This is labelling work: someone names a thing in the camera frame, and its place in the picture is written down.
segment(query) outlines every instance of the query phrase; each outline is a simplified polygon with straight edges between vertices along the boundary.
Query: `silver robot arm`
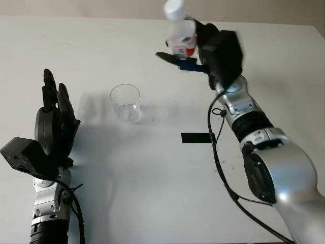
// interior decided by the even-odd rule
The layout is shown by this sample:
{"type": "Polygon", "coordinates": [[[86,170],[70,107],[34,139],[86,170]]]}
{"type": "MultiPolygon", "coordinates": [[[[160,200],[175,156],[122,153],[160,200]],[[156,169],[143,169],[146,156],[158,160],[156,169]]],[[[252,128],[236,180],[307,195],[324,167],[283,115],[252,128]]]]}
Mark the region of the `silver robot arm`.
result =
{"type": "Polygon", "coordinates": [[[281,129],[274,128],[240,76],[219,98],[240,142],[252,193],[272,203],[297,244],[325,241],[325,197],[317,188],[310,158],[281,129]]]}

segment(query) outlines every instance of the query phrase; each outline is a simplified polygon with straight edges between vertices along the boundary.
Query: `black cylindrical joint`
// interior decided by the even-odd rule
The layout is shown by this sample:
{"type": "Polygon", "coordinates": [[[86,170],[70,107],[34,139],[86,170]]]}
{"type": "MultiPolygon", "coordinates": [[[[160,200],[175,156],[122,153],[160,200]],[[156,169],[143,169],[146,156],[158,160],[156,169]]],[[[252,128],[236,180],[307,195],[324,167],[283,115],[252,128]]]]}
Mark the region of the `black cylindrical joint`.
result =
{"type": "Polygon", "coordinates": [[[68,244],[69,222],[52,220],[31,227],[30,244],[68,244]]]}
{"type": "Polygon", "coordinates": [[[264,129],[272,128],[273,125],[263,112],[250,112],[244,114],[233,122],[232,129],[239,142],[241,142],[250,133],[264,129]]]}

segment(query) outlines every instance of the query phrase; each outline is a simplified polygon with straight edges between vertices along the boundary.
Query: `plastic bottle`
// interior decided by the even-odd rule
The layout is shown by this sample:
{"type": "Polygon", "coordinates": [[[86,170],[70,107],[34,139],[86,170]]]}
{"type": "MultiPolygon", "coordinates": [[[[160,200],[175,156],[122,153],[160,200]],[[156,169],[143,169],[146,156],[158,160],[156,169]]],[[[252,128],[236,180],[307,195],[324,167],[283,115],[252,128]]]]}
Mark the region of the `plastic bottle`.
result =
{"type": "Polygon", "coordinates": [[[194,54],[196,46],[195,23],[184,20],[184,0],[168,0],[164,5],[166,18],[172,23],[167,44],[179,58],[187,58],[194,54]]]}

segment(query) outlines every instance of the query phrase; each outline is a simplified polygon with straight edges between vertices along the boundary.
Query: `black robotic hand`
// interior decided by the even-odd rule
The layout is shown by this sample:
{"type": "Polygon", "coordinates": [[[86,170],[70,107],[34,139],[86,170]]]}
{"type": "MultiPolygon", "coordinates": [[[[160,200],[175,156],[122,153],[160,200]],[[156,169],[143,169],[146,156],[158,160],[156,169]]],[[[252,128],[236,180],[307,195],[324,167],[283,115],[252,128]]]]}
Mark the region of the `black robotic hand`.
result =
{"type": "Polygon", "coordinates": [[[43,104],[36,117],[35,140],[14,137],[1,150],[13,169],[41,179],[54,179],[58,167],[71,167],[69,158],[80,120],[74,115],[65,85],[59,91],[51,71],[44,70],[43,104]]]}
{"type": "Polygon", "coordinates": [[[178,59],[163,52],[158,52],[156,55],[179,66],[181,70],[206,73],[209,76],[209,85],[212,90],[215,90],[217,85],[227,89],[243,71],[243,53],[236,32],[219,31],[211,23],[204,25],[197,20],[194,21],[202,65],[197,64],[196,58],[178,59]]]}

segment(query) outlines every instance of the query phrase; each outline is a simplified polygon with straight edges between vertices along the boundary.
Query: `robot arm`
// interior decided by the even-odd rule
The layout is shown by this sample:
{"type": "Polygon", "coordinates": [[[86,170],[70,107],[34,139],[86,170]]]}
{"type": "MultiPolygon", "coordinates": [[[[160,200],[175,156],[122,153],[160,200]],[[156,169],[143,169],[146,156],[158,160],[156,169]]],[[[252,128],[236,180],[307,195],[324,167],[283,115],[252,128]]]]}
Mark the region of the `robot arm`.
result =
{"type": "Polygon", "coordinates": [[[322,243],[325,197],[317,191],[313,163],[281,129],[274,128],[249,95],[247,81],[241,76],[243,54],[236,33],[194,21],[202,65],[195,58],[183,61],[166,53],[157,55],[181,70],[209,76],[210,88],[216,90],[240,142],[252,193],[275,207],[297,244],[322,243]]]}
{"type": "Polygon", "coordinates": [[[68,243],[70,205],[75,202],[84,243],[80,206],[69,185],[73,161],[69,158],[80,121],[74,116],[66,87],[56,90],[52,73],[45,69],[44,106],[36,117],[35,140],[15,137],[1,149],[10,166],[34,176],[36,191],[30,244],[68,243]]]}
{"type": "Polygon", "coordinates": [[[325,197],[309,157],[281,129],[274,128],[247,91],[240,76],[219,102],[240,142],[252,193],[272,203],[297,244],[325,239],[325,197]]]}

